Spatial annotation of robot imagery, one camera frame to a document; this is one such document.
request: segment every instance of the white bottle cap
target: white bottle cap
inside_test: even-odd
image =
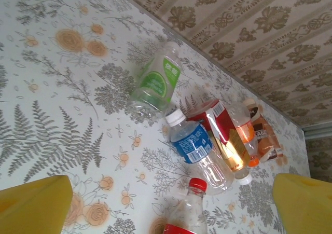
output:
[[[253,99],[253,98],[247,98],[246,100],[243,101],[243,104],[244,104],[245,106],[249,106],[249,105],[251,105],[251,104],[256,104],[256,101],[255,101],[255,99]]]
[[[172,49],[175,49],[176,51],[179,50],[178,44],[176,42],[173,42],[173,41],[166,42],[164,47],[170,47]]]
[[[182,113],[181,109],[177,109],[176,111],[170,113],[168,116],[165,117],[167,123],[173,127],[178,125],[180,122],[186,119],[186,116]]]
[[[253,180],[253,177],[251,176],[251,174],[249,173],[246,177],[241,178],[241,179],[237,179],[237,181],[240,183],[240,185],[244,186],[244,185],[248,185],[250,184],[250,182]]]

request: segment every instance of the patterned wall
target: patterned wall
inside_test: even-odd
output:
[[[301,126],[332,119],[331,0],[136,0]]]
[[[332,136],[306,141],[312,178],[332,183]]]

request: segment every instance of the crushed plastic bottle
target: crushed plastic bottle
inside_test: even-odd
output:
[[[145,65],[140,80],[129,97],[129,111],[150,120],[157,120],[165,115],[181,73],[178,49],[177,43],[167,42]]]
[[[232,103],[227,107],[227,112],[250,155],[249,167],[259,165],[258,141],[251,122],[250,112],[243,103]]]
[[[188,164],[192,176],[207,182],[207,194],[216,195],[227,190],[233,183],[234,175],[224,160],[215,151],[203,125],[186,121],[180,109],[168,116],[171,126],[171,143]]]
[[[171,213],[163,234],[207,234],[208,226],[203,214],[203,196],[206,182],[192,178],[187,197]]]

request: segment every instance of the orange bottle cap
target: orange bottle cap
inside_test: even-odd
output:
[[[256,158],[256,159],[253,159],[253,160],[249,161],[248,167],[252,168],[252,167],[255,167],[255,166],[258,166],[258,165],[259,165],[259,159]]]

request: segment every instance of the plastic bottle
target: plastic bottle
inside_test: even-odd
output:
[[[166,116],[171,126],[171,143],[189,164],[192,176],[207,181],[207,194],[216,195],[229,188],[234,175],[213,149],[211,139],[203,125],[186,121],[180,109]]]
[[[259,165],[258,142],[249,110],[243,103],[235,102],[227,107],[227,112],[250,155],[248,166],[255,167]]]
[[[171,213],[163,234],[207,234],[208,226],[203,214],[203,196],[206,182],[192,178],[189,182],[187,197]]]
[[[190,120],[203,124],[219,156],[233,171],[235,179],[241,185],[249,184],[252,181],[252,176],[247,169],[250,155],[221,101],[209,100],[198,105],[188,114]]]
[[[177,43],[167,42],[145,65],[129,97],[129,111],[151,120],[164,116],[181,73],[178,49]]]

